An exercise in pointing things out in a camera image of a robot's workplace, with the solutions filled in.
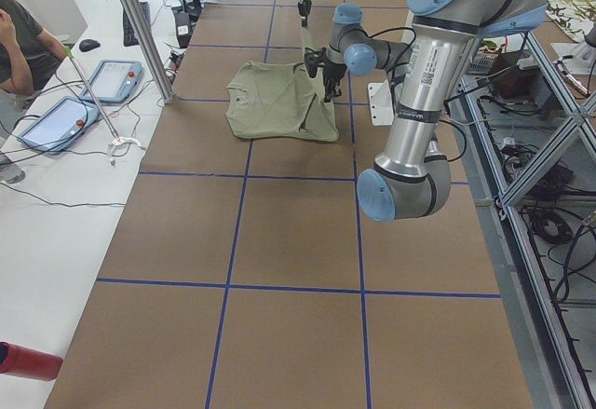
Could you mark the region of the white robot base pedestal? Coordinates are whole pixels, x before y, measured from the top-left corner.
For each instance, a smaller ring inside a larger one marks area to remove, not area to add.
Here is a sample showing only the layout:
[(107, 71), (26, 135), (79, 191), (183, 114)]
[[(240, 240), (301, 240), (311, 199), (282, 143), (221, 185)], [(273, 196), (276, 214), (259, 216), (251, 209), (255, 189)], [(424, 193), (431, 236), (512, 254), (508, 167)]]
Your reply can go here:
[(369, 109), (372, 124), (378, 126), (391, 126), (394, 119), (393, 98), (400, 98), (403, 89), (402, 84), (394, 88), (394, 95), (391, 95), (388, 81), (383, 83), (369, 83), (367, 86), (369, 97)]

